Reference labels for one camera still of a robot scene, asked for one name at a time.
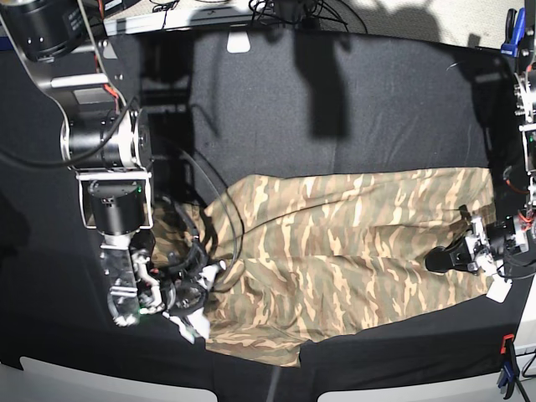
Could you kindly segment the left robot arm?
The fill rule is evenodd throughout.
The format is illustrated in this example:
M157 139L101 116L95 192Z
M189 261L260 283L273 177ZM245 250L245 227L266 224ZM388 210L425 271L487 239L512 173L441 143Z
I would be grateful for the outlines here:
M511 186L509 174L523 167L528 186L523 192L523 209L503 220L485 224L480 214L470 214L465 205L461 216L471 224L462 237L449 246L437 246L425 256L425 268L435 273L480 271L505 281L524 280L535 276L535 260L520 260L535 250L535 37L523 37L516 48L513 73L513 96L518 133L507 133L514 141L516 161L497 150L495 164L502 167L502 180Z

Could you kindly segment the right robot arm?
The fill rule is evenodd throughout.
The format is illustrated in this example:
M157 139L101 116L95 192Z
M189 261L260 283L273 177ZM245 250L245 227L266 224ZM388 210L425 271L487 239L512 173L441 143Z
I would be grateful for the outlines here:
M102 1L4 1L1 23L35 86L59 108L60 159L2 151L3 162L69 169L83 225L100 234L100 267L114 323L160 315L205 336L204 307L222 260L202 246L183 207L153 186L147 113L120 69Z

